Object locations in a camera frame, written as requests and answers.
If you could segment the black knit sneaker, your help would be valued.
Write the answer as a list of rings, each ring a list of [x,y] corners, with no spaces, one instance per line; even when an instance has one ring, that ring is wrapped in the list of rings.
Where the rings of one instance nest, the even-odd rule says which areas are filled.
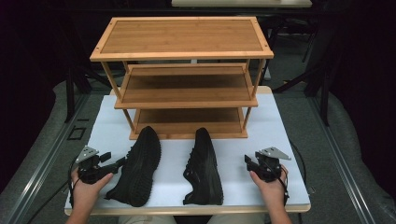
[[[192,191],[183,200],[184,204],[223,204],[216,153],[206,128],[195,133],[194,146],[183,176],[192,186]]]

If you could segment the person's left hand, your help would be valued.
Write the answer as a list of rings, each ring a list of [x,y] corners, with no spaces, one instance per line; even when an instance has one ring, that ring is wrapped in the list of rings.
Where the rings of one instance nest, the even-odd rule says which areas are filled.
[[[94,184],[86,184],[78,178],[78,170],[72,174],[73,181],[73,212],[89,215],[98,199],[99,193],[112,179],[113,174],[107,174]]]

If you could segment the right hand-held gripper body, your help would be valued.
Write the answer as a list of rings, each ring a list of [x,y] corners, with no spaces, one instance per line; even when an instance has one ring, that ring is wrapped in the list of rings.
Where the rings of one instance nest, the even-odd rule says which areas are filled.
[[[280,160],[291,160],[291,157],[277,147],[268,147],[255,152],[258,161],[254,172],[259,179],[272,182],[281,176]]]

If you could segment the black knit sneaker ribbed sole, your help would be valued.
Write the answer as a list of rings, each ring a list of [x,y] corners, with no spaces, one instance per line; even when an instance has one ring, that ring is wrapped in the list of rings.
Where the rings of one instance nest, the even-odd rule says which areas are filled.
[[[145,205],[152,189],[153,175],[162,155],[158,135],[145,127],[127,154],[117,185],[106,193],[107,200],[116,200],[133,207]]]

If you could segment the person's right hand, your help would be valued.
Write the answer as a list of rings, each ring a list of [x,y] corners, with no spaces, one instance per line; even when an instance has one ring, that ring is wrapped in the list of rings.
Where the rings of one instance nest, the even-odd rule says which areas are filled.
[[[249,172],[252,181],[259,188],[262,199],[268,210],[280,210],[285,207],[285,186],[288,171],[285,166],[281,167],[281,177],[273,182],[265,182],[253,172]]]

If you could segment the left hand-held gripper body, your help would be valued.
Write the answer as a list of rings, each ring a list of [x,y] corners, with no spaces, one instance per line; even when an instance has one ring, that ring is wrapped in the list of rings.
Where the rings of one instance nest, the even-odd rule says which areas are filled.
[[[78,165],[78,178],[86,184],[94,184],[102,179],[105,174],[104,167],[99,165],[99,151],[92,147],[85,146],[78,157],[76,164]]]

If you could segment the three-tier wooden shoe rack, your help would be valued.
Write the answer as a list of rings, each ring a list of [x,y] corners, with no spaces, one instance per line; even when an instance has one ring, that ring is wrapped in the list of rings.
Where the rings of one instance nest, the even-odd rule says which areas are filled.
[[[110,63],[125,77],[113,84],[115,108],[136,138],[147,126],[161,139],[245,138],[260,84],[249,73],[274,53],[254,17],[119,17],[90,57],[109,79]]]

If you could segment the black metal stand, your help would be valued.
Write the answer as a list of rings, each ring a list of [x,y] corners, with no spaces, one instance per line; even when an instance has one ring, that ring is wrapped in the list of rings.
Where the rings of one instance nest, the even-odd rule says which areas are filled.
[[[66,118],[65,123],[69,122],[75,114],[75,90],[74,90],[74,68],[70,66],[66,74]]]

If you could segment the black square floor frame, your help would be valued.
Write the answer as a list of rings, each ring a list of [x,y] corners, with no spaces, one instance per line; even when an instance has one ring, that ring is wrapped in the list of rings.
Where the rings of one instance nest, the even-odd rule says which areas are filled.
[[[81,140],[86,132],[85,127],[74,126],[67,136],[67,140]]]

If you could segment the metal floor rail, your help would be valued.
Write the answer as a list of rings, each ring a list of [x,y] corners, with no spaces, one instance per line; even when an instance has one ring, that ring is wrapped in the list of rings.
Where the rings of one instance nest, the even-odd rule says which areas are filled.
[[[320,129],[324,132],[325,138],[330,146],[333,163],[343,181],[348,197],[356,210],[361,224],[376,224],[367,202],[361,193],[361,189],[353,177],[347,161],[342,154],[341,148],[338,146],[330,127],[324,123],[320,116],[318,101],[315,98],[310,97],[307,98],[307,101],[314,112],[314,116],[320,126]]]
[[[89,98],[89,94],[78,95],[74,114],[66,121],[66,99],[62,94],[57,95],[49,119],[16,174],[0,194],[0,210],[3,211],[0,224],[21,223],[57,160],[66,136],[71,133],[76,116]]]

